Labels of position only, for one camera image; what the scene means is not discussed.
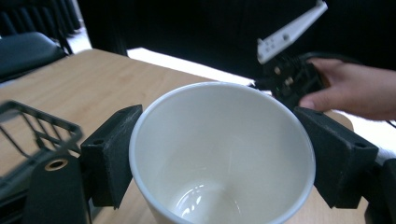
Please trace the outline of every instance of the human hand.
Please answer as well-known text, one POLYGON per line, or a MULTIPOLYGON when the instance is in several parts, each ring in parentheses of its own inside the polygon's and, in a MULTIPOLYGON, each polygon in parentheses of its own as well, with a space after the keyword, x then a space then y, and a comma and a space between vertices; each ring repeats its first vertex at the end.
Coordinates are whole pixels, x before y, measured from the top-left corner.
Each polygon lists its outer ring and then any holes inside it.
POLYGON ((329 88, 307 94, 300 106, 342 110, 366 119, 396 119, 396 72, 335 59, 310 62, 328 81, 329 88))

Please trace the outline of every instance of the table surface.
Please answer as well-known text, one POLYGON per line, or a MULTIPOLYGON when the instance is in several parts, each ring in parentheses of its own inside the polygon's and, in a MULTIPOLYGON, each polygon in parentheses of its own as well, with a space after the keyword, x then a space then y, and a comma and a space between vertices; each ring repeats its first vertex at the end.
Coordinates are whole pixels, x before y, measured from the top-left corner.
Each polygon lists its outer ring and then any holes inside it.
MULTIPOLYGON (((0 88, 0 101, 15 100, 78 124, 81 142, 116 111, 146 108, 177 87, 208 81, 204 77, 89 49, 0 88)), ((0 164, 13 162, 0 155, 0 164)), ((364 223, 367 202, 358 209, 331 209, 313 188, 308 200, 287 223, 364 223)), ((120 209, 106 207, 93 223, 155 223, 149 208, 131 182, 120 209)))

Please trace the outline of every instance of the white bracket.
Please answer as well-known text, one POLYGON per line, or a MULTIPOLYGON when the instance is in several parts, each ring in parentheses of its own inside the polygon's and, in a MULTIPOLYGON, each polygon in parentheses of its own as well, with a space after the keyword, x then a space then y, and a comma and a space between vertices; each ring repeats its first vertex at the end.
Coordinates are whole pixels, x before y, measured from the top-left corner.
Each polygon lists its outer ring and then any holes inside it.
POLYGON ((319 0, 317 5, 299 18, 282 27, 264 40, 259 39, 257 58, 264 64, 296 41, 325 11, 327 5, 319 0))

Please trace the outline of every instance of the cup rim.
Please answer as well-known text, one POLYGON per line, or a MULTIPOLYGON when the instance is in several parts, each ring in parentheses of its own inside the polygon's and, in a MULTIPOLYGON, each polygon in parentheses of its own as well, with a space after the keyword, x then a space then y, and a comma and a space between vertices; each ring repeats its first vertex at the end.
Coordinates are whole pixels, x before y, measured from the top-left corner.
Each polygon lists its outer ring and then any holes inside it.
POLYGON ((308 196, 310 195, 310 192, 312 191, 312 188, 314 186, 314 181, 315 181, 315 175, 316 175, 316 160, 315 160, 315 153, 314 149, 312 147, 311 141, 308 137, 308 134, 304 128, 304 126, 301 124, 301 122, 295 117, 295 115, 288 110, 284 105, 282 105, 279 101, 277 101, 275 98, 266 95, 258 90, 252 89, 248 86, 241 85, 241 84, 235 84, 235 83, 228 83, 228 82, 220 82, 220 81, 207 81, 207 82, 199 82, 199 83, 194 83, 186 86, 182 86, 179 88, 176 88, 172 91, 169 91, 168 93, 162 95, 158 99, 156 99, 152 104, 150 104, 147 109, 142 113, 138 121, 136 122, 134 126, 134 130, 131 135, 131 140, 130 140, 130 145, 129 145, 129 163, 130 163, 130 168, 133 174, 134 182, 136 183, 137 187, 139 188, 140 192, 142 193, 143 197, 148 201, 148 206, 153 206, 155 209, 161 213, 162 216, 165 216, 169 220, 171 220, 174 223, 191 223, 186 219, 183 219, 182 217, 177 216, 176 214, 172 213, 169 211, 164 205, 159 203, 154 196, 149 192, 149 189, 146 187, 144 181, 142 180, 138 168, 136 166, 135 158, 134 158, 134 142, 138 136, 139 130, 144 123, 146 117, 151 113, 152 110, 154 110, 157 106, 160 104, 164 103, 164 100, 166 100, 169 97, 172 97, 173 95, 179 94, 180 92, 191 90, 191 89, 196 89, 196 88, 202 88, 206 86, 227 86, 231 88, 237 88, 243 91, 250 91, 251 93, 259 94, 261 97, 266 98, 268 101, 273 103, 273 106, 278 107, 280 110, 283 110, 284 112, 289 114, 289 117, 291 121, 293 121, 294 125, 297 125, 297 128, 299 132, 306 138, 306 143, 307 146, 309 147, 307 150, 310 151, 311 158, 309 164, 309 171, 310 174, 308 174, 306 183, 304 184, 304 189, 301 192, 300 196, 294 202, 294 204, 289 208, 289 210, 285 211, 282 215, 279 217, 273 219, 270 223, 283 223, 289 218, 291 218, 293 215, 299 211, 299 209, 304 205, 305 201, 307 200, 308 196))

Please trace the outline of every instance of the white cup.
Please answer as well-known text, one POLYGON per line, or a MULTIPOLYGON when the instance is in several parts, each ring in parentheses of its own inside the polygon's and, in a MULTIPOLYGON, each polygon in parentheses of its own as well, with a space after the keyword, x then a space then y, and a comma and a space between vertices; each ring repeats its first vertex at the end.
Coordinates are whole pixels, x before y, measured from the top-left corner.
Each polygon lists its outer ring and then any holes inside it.
POLYGON ((314 152, 281 103, 205 82, 166 93, 131 137, 136 185, 158 223, 282 223, 308 197, 314 152))

